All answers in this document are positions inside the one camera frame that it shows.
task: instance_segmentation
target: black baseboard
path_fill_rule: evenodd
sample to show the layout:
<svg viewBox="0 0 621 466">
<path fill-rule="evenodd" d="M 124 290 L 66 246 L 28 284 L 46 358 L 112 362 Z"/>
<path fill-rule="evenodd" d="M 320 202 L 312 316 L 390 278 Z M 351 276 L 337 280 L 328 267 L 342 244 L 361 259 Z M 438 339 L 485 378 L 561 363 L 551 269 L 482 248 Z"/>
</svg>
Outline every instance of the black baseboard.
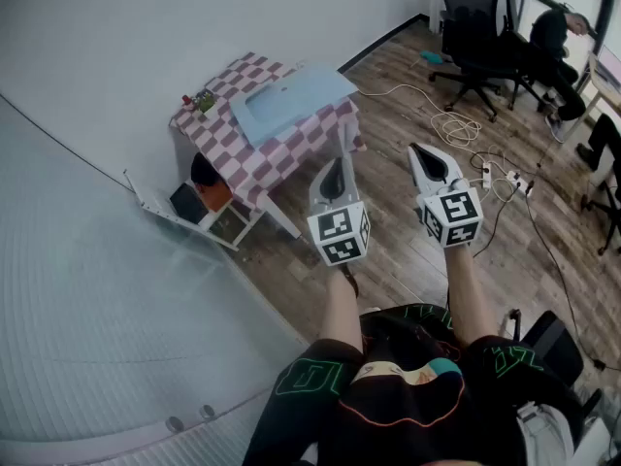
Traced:
<svg viewBox="0 0 621 466">
<path fill-rule="evenodd" d="M 406 29 L 408 26 L 414 24 L 415 22 L 417 22 L 419 20 L 422 20 L 423 22 L 429 22 L 429 16 L 425 16 L 424 14 L 419 14 L 418 16 L 414 16 L 413 18 L 408 19 L 406 22 L 404 22 L 403 24 L 397 26 L 392 31 L 388 31 L 384 36 L 379 38 L 379 40 L 376 40 L 375 42 L 371 43 L 368 47 L 366 47 L 364 50 L 362 50 L 360 53 L 358 53 L 355 57 L 353 57 L 350 60 L 347 60 L 347 62 L 339 68 L 339 72 L 341 74 L 344 73 L 347 69 L 349 69 L 351 66 L 353 66 L 359 60 L 363 59 L 365 56 L 367 56 L 369 53 L 371 53 L 373 50 L 375 50 L 381 44 L 387 42 L 393 36 L 395 36 L 397 33 L 400 33 L 401 31 Z"/>
</svg>

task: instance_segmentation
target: power outlet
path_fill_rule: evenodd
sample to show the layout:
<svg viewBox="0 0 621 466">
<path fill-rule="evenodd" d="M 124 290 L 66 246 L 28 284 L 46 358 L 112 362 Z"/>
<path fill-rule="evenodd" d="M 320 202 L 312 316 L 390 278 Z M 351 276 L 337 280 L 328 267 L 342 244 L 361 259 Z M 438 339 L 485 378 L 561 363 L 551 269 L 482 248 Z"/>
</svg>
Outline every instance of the power outlet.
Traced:
<svg viewBox="0 0 621 466">
<path fill-rule="evenodd" d="M 489 162 L 483 162 L 483 188 L 490 189 L 492 187 L 492 165 Z"/>
<path fill-rule="evenodd" d="M 524 178 L 522 178 L 519 174 L 515 173 L 515 171 L 509 171 L 506 178 L 507 181 L 511 183 L 511 186 L 513 186 L 513 190 L 515 191 L 515 189 L 517 188 L 517 191 L 515 192 L 522 197 L 528 198 L 533 194 L 533 189 L 528 188 L 528 182 L 524 180 Z"/>
</svg>

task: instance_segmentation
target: black shirt with orange stripe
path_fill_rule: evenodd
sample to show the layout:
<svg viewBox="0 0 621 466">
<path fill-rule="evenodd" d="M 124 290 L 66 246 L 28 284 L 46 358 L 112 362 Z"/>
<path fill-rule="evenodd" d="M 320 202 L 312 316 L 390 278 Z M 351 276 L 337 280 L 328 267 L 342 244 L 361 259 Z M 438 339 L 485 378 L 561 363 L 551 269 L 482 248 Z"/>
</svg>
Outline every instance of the black shirt with orange stripe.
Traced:
<svg viewBox="0 0 621 466">
<path fill-rule="evenodd" d="M 581 410 L 532 349 L 501 337 L 459 347 L 430 304 L 361 317 L 364 354 L 319 340 L 278 377 L 244 465 L 290 465 L 314 443 L 319 465 L 526 464 L 516 412 L 561 411 L 574 442 Z"/>
</svg>

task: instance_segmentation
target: white box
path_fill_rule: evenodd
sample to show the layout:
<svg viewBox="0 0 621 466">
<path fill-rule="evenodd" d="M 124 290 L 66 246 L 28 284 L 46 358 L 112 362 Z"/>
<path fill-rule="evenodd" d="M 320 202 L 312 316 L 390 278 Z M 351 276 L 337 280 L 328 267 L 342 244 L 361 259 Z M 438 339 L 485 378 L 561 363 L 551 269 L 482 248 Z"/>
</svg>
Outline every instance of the white box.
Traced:
<svg viewBox="0 0 621 466">
<path fill-rule="evenodd" d="M 307 221 L 312 240 L 328 266 L 367 255 L 371 224 L 362 202 L 310 216 Z"/>
<path fill-rule="evenodd" d="M 423 199 L 422 221 L 443 248 L 475 240 L 483 225 L 476 188 L 455 190 Z"/>
</svg>

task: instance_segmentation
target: teal object on floor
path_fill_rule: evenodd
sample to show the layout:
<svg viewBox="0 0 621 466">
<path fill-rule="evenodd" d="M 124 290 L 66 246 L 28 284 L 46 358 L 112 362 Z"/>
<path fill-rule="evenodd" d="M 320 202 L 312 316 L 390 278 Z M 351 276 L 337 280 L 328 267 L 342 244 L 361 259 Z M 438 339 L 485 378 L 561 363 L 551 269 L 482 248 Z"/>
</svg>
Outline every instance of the teal object on floor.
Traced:
<svg viewBox="0 0 621 466">
<path fill-rule="evenodd" d="M 231 100 L 231 111 L 249 143 L 258 149 L 298 120 L 358 91 L 330 66 L 309 64 L 273 83 Z"/>
<path fill-rule="evenodd" d="M 437 53 L 433 53 L 432 51 L 422 51 L 420 56 L 423 57 L 427 62 L 431 64 L 442 64 L 443 60 Z"/>
</svg>

